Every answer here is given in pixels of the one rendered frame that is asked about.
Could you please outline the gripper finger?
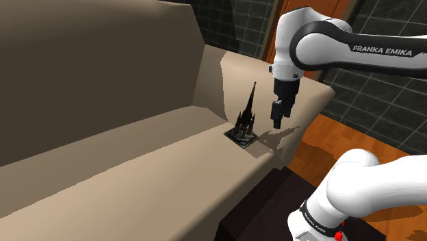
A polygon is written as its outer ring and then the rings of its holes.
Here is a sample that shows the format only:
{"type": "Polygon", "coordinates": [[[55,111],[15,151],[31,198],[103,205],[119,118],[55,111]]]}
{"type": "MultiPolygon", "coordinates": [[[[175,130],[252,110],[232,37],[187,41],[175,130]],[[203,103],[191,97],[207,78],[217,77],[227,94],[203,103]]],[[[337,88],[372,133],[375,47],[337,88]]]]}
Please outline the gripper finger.
{"type": "Polygon", "coordinates": [[[291,116],[294,99],[283,100],[283,116],[289,118],[291,116]]]}
{"type": "Polygon", "coordinates": [[[273,101],[270,118],[273,120],[273,128],[281,128],[281,120],[283,117],[281,101],[273,101]]]}

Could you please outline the black tower figure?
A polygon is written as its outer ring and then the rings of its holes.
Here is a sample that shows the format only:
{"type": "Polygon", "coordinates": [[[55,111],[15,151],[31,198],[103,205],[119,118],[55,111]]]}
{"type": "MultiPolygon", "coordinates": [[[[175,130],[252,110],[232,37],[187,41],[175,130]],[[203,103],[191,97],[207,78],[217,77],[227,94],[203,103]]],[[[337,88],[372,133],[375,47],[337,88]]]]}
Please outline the black tower figure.
{"type": "Polygon", "coordinates": [[[252,112],[252,107],[256,84],[257,82],[254,82],[248,103],[244,111],[239,113],[234,128],[224,133],[227,138],[243,149],[259,139],[259,136],[253,132],[255,114],[252,112]]]}

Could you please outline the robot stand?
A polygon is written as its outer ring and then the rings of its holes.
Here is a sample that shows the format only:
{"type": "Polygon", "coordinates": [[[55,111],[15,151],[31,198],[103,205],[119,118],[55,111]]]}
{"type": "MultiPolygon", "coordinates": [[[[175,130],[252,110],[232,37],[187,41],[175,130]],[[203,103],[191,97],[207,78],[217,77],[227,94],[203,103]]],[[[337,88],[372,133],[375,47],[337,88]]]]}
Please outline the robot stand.
{"type": "Polygon", "coordinates": [[[287,218],[314,190],[290,169],[272,169],[220,221],[213,241],[293,241],[287,218]]]}

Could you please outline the beige sofa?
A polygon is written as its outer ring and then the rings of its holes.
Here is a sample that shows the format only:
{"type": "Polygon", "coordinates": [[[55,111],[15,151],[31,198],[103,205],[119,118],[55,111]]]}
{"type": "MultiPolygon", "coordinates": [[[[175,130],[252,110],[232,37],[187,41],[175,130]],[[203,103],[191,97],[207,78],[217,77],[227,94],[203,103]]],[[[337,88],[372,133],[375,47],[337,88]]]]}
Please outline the beige sofa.
{"type": "Polygon", "coordinates": [[[0,0],[0,241],[213,241],[334,95],[302,78],[277,130],[273,85],[187,4],[0,0]],[[254,82],[243,149],[224,133],[254,82]]]}

